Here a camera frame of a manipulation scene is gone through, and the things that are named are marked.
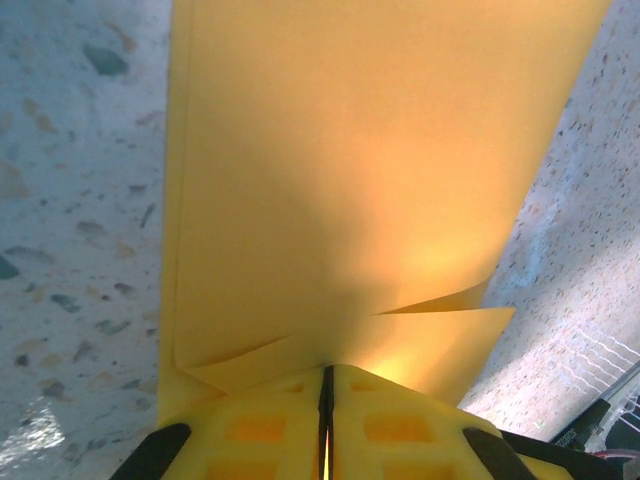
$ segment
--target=yellow paper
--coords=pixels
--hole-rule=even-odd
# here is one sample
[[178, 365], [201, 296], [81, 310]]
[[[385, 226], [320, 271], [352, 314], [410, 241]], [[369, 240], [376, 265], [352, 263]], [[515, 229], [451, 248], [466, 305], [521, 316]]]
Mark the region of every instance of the yellow paper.
[[[420, 351], [416, 388], [459, 398], [508, 317], [473, 309], [607, 4], [177, 0], [160, 417], [366, 363], [390, 328], [385, 361]], [[467, 342], [459, 374], [432, 332]]]

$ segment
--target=speckled floor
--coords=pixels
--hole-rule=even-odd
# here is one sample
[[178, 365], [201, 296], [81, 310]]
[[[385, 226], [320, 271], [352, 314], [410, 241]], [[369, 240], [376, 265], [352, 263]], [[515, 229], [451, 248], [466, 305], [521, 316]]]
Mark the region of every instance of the speckled floor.
[[[0, 478], [104, 480], [152, 428], [169, 17], [0, 0]], [[493, 281], [519, 311], [463, 406], [500, 427], [640, 358], [639, 29], [616, 0]]]

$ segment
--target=black object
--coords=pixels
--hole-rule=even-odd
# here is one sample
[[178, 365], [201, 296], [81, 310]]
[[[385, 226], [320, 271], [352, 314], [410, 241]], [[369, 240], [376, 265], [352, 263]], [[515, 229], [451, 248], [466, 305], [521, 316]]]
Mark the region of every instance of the black object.
[[333, 365], [325, 367], [322, 375], [322, 389], [318, 401], [318, 478], [324, 478], [324, 459], [328, 458], [328, 476], [333, 480]]
[[495, 480], [536, 480], [531, 470], [503, 439], [479, 428], [465, 428], [462, 433]]
[[160, 480], [191, 435], [176, 423], [148, 435], [113, 474], [111, 480]]
[[575, 480], [622, 480], [622, 473], [602, 458], [515, 433], [502, 432], [502, 438], [520, 455], [563, 467]]
[[[640, 404], [640, 397], [634, 399], [634, 403]], [[625, 413], [613, 424], [605, 440], [608, 450], [618, 448], [640, 450], [640, 433], [638, 433], [640, 421], [638, 417], [640, 417], [640, 407], [636, 406], [633, 412]]]
[[578, 418], [553, 437], [550, 443], [559, 447], [584, 452], [585, 444], [610, 408], [609, 402], [602, 399], [596, 400]]

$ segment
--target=gray stone fleck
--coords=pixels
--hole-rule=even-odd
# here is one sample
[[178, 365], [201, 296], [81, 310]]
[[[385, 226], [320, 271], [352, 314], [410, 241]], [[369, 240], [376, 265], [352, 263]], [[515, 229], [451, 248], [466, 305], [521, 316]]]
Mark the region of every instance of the gray stone fleck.
[[0, 255], [0, 280], [11, 280], [18, 275], [20, 275], [20, 270], [3, 255]]
[[120, 323], [115, 323], [112, 320], [102, 320], [96, 323], [96, 328], [105, 335], [114, 335], [121, 332], [129, 325], [131, 325], [129, 320], [123, 320]]
[[76, 232], [84, 236], [87, 240], [95, 240], [107, 234], [107, 231], [99, 223], [85, 221], [78, 222]]
[[62, 459], [71, 462], [71, 463], [79, 463], [82, 458], [82, 451], [80, 450], [80, 445], [76, 442], [72, 442], [62, 453]]
[[80, 311], [80, 305], [76, 303], [76, 298], [69, 295], [54, 294], [51, 295], [51, 301], [57, 303], [69, 313], [77, 313]]
[[87, 340], [83, 340], [82, 342], [80, 342], [80, 345], [78, 345], [78, 349], [76, 350], [76, 353], [73, 355], [73, 358], [72, 358], [73, 363], [76, 363], [79, 360], [83, 359], [84, 357], [88, 356], [89, 354], [91, 354], [92, 351], [93, 351], [93, 345]]
[[139, 197], [144, 194], [146, 189], [146, 185], [129, 185], [129, 195], [132, 197]]
[[53, 380], [42, 387], [44, 397], [60, 398], [64, 394], [64, 385], [60, 380]]
[[151, 216], [151, 214], [155, 209], [156, 209], [155, 203], [152, 203], [147, 207], [147, 209], [144, 212], [144, 215], [142, 215], [142, 220], [140, 220], [140, 228], [144, 228], [144, 226], [147, 224], [147, 221], [149, 220], [149, 217]]
[[109, 48], [85, 43], [82, 46], [82, 53], [87, 57], [98, 75], [114, 77], [129, 72], [129, 63]]
[[104, 447], [107, 444], [107, 440], [104, 438], [101, 438], [100, 440], [91, 440], [88, 444], [87, 444], [87, 450], [98, 450], [99, 448]]
[[67, 208], [64, 209], [64, 213], [67, 213], [67, 214], [73, 213], [81, 207], [82, 207], [82, 204], [80, 202], [73, 202], [71, 205], [69, 205]]
[[122, 387], [122, 390], [132, 390], [134, 388], [138, 388], [138, 385], [140, 385], [140, 379], [136, 379], [136, 380], [131, 380], [130, 382], [125, 383]]
[[127, 285], [126, 283], [118, 282], [113, 288], [118, 290], [123, 297], [125, 298], [134, 298], [136, 294], [136, 288], [131, 285]]
[[4, 253], [7, 255], [23, 260], [25, 262], [42, 263], [44, 265], [53, 265], [55, 258], [48, 254], [44, 250], [38, 250], [36, 248], [23, 247], [22, 245], [16, 245], [15, 247], [7, 248]]
[[138, 398], [136, 400], [136, 410], [140, 410], [142, 412], [147, 411], [151, 408], [151, 402], [146, 398]]
[[26, 353], [22, 355], [18, 355], [14, 362], [18, 367], [28, 367], [29, 366], [29, 355]]

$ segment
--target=yellow plastic object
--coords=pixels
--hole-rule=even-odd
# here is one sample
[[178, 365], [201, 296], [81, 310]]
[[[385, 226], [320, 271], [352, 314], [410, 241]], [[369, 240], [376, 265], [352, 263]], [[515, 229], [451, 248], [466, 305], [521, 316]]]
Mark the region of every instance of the yellow plastic object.
[[[489, 422], [361, 369], [335, 367], [336, 480], [491, 480], [462, 431], [496, 436]], [[522, 457], [539, 480], [562, 467]]]
[[193, 408], [191, 436], [162, 480], [318, 480], [322, 368]]
[[[510, 315], [474, 309], [608, 3], [177, 0], [161, 421], [339, 361], [455, 403]], [[370, 366], [403, 362], [416, 378]]]
[[[352, 366], [334, 367], [335, 480], [490, 480], [463, 429], [489, 422]], [[322, 368], [192, 409], [191, 437], [163, 480], [318, 479]], [[523, 457], [539, 480], [570, 480]]]

